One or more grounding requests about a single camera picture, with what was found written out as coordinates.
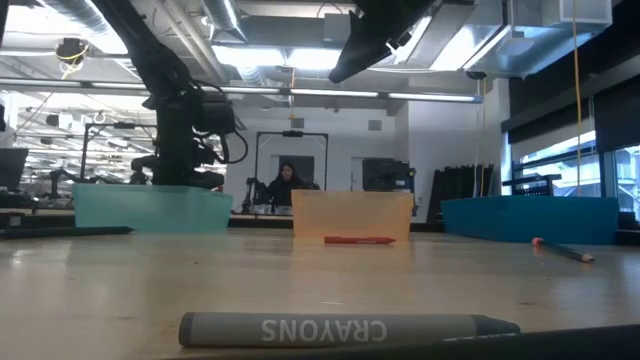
window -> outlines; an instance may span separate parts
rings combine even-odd
[[[640,146],[632,146],[616,151],[616,177],[620,211],[634,212],[640,221]]]
[[[522,170],[523,177],[559,174],[553,181],[554,196],[578,196],[578,158],[558,161]],[[600,197],[600,161],[597,155],[582,157],[580,161],[580,196]]]
[[[578,137],[541,149],[520,159],[519,177],[560,175],[553,181],[554,196],[600,197],[600,161],[595,152],[596,132],[580,136],[580,192],[578,192]]]

orange plastic bin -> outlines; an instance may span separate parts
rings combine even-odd
[[[412,194],[294,190],[292,201],[296,237],[409,239]]]

plastic bin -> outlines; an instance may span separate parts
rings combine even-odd
[[[409,238],[412,194],[294,190],[292,200],[296,237]]]
[[[187,186],[73,187],[77,227],[129,226],[145,233],[217,233],[229,224],[233,197]]]
[[[492,196],[442,202],[447,233],[503,242],[534,237],[559,244],[607,245],[618,225],[615,198]]]

translucent plastic bin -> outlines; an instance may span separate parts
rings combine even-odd
[[[412,194],[294,190],[292,200],[296,237],[409,238]]]
[[[216,233],[229,224],[233,197],[187,186],[73,187],[77,227],[128,226],[146,233]]]

gray crayon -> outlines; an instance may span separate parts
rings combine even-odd
[[[520,333],[518,325],[482,315],[186,313],[179,341],[187,347],[317,348],[511,333]]]

